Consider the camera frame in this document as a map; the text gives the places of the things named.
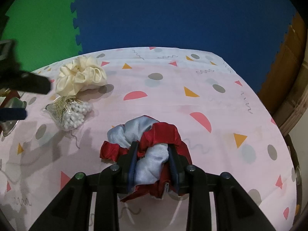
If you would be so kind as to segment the red and silver satin scrunchie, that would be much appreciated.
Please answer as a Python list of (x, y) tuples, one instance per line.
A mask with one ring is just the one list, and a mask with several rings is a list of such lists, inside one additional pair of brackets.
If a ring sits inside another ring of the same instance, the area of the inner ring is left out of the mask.
[(118, 162), (126, 155), (134, 141), (139, 143), (134, 176), (135, 189), (122, 198), (122, 202), (146, 194), (162, 199), (167, 188), (174, 190), (169, 185), (169, 171), (165, 164), (169, 158), (169, 144), (173, 144), (177, 153), (192, 164), (187, 145), (181, 140), (176, 126), (159, 122), (149, 116), (140, 116), (113, 127), (108, 131), (107, 137), (100, 149), (100, 158), (113, 162)]

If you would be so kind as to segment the bag of cotton swabs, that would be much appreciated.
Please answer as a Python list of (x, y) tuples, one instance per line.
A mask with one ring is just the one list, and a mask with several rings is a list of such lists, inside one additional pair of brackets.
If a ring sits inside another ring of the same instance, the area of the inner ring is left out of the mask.
[(71, 131), (80, 127), (85, 118), (92, 111), (92, 104), (84, 102), (75, 96), (59, 96), (52, 103), (45, 106), (57, 127), (64, 131)]

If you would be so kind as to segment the stainless steel bowl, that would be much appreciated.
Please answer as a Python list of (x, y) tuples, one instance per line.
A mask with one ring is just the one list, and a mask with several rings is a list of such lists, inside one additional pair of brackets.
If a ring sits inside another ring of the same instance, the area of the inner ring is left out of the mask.
[(19, 121), (26, 119), (26, 106), (26, 101), (13, 97), (1, 108), (1, 130), (4, 137), (14, 130)]

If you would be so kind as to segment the red gold tin box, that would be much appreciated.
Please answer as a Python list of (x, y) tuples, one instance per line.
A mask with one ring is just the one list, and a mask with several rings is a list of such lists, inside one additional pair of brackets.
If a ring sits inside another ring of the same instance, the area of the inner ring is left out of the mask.
[(3, 108), (12, 98), (20, 98), (20, 95), (16, 90), (6, 90), (4, 92), (1, 92), (1, 108)]

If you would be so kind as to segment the pink patterned tablecloth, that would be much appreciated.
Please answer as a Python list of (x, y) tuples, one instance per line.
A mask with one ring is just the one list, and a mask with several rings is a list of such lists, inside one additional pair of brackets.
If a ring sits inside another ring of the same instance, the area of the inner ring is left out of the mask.
[(93, 53), (106, 86), (80, 98), (93, 109), (76, 130), (61, 131), (45, 112), (57, 94), (24, 94), (28, 116), (1, 136), (1, 210), (28, 230), (77, 173), (99, 173), (108, 131), (142, 115), (177, 127), (192, 162), (229, 172), (276, 230), (296, 214), (295, 169), (285, 141), (249, 85), (219, 56), (171, 48)]

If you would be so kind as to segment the cream satin scrunchie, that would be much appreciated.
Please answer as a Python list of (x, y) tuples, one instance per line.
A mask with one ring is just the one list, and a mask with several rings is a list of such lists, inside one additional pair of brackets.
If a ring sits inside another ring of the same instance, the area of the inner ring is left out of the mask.
[(75, 96), (85, 90), (98, 89), (108, 83), (104, 69), (92, 56), (79, 56), (59, 69), (55, 92), (60, 96)]

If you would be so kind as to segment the green foam mat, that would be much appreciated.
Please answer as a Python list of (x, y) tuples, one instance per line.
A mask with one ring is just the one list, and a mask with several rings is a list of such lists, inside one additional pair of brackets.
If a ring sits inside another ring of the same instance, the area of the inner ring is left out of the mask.
[(15, 0), (8, 9), (8, 23), (2, 39), (15, 39), (15, 55), (22, 68), (34, 71), (54, 62), (77, 56), (70, 5), (74, 0)]

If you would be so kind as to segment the brown wooden furniture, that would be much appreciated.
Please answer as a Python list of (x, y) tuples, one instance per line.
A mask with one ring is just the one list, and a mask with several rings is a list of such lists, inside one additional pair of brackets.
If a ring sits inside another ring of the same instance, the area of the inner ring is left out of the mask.
[(283, 136), (307, 110), (307, 26), (299, 13), (293, 16), (257, 95)]

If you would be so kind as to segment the blue foam mat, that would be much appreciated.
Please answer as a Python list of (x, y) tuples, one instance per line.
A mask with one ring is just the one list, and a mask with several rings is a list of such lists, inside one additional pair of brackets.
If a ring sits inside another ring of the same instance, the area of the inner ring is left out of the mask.
[(84, 53), (170, 47), (213, 52), (261, 89), (296, 14), (289, 0), (74, 0)]

